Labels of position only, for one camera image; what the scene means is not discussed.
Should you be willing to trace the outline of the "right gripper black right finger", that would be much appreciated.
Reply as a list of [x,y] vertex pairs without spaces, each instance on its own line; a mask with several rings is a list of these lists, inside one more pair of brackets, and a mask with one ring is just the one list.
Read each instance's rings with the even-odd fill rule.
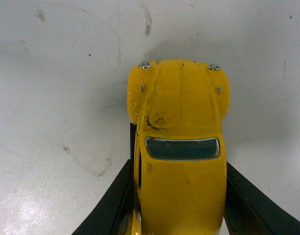
[[224,218],[230,235],[300,235],[300,221],[229,163]]

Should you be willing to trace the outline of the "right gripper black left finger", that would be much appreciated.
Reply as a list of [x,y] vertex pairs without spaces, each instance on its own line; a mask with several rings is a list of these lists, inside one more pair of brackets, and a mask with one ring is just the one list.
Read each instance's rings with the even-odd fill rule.
[[134,209],[133,167],[128,160],[74,235],[130,235]]

